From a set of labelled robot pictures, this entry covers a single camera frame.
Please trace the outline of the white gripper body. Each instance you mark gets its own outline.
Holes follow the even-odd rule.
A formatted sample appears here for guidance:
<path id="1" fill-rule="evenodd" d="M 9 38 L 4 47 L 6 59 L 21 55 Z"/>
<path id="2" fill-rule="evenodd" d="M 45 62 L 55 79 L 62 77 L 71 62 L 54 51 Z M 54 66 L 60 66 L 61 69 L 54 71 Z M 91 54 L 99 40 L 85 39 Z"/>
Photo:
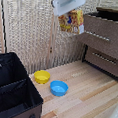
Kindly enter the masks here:
<path id="1" fill-rule="evenodd" d="M 76 9 L 86 3 L 86 0 L 52 0 L 53 12 L 55 16 L 61 16 Z"/>

